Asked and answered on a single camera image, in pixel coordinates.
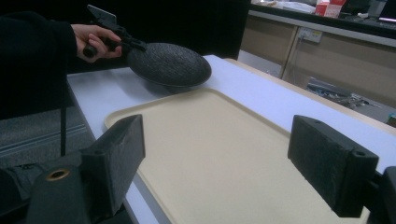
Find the gray floor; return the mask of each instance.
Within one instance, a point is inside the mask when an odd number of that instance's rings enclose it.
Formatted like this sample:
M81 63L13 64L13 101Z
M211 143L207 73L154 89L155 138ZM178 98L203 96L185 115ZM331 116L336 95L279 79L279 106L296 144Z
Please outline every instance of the gray floor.
M0 168L43 162L61 155L61 111L0 120ZM66 153L92 139L75 107L66 110Z

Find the black foam block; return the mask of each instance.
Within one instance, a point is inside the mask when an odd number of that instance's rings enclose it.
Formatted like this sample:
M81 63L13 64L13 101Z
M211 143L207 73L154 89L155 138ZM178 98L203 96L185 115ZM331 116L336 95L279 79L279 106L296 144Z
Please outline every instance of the black foam block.
M114 216L146 157L142 115L120 119L81 154L81 172L93 182L92 213Z
M78 167L62 165L43 172L32 189L26 222L90 222Z
M396 166L385 169L379 191L387 208L389 223L396 223Z
M339 217L359 217L378 157L327 124L294 116L288 158Z

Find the black sleeve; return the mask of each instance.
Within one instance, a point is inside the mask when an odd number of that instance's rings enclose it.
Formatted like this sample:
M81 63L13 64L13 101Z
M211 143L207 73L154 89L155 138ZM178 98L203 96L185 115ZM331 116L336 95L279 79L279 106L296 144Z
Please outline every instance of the black sleeve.
M76 54L76 38L67 22L48 21L28 11L0 17L2 69L15 66L42 69L59 55L72 57Z

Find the black tool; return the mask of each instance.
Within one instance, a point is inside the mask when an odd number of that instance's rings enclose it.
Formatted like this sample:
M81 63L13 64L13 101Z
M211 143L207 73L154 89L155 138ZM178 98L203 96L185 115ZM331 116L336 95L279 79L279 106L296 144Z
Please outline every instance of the black tool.
M143 79L170 87L192 87L210 78L210 64L195 51L171 43L145 43L117 25L114 14L91 5L88 10L95 17L93 23L121 38L120 43L108 39L104 42L111 49L121 45L122 53L127 54L128 65ZM87 45L83 52L85 56L93 57L96 49Z

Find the plastic tray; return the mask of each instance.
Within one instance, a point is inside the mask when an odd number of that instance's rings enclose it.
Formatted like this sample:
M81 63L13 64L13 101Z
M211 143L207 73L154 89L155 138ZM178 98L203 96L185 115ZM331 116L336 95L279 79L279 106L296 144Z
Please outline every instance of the plastic tray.
M172 223L364 223L338 217L298 172L289 133L218 91L123 109L106 126L134 114L147 153L138 174Z

